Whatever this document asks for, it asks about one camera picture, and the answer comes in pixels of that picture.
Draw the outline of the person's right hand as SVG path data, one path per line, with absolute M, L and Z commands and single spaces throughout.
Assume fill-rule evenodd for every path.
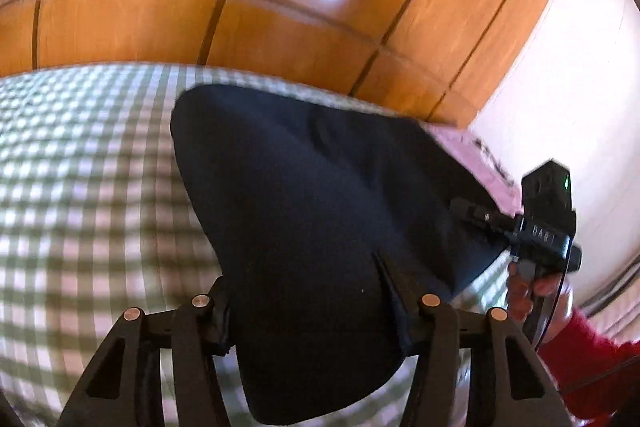
M 506 280 L 506 306 L 511 319 L 524 325 L 535 312 L 536 303 L 550 303 L 552 313 L 544 320 L 540 334 L 533 342 L 535 348 L 554 339 L 570 323 L 574 314 L 574 291 L 564 274 L 552 274 L 527 282 L 518 264 L 508 265 Z

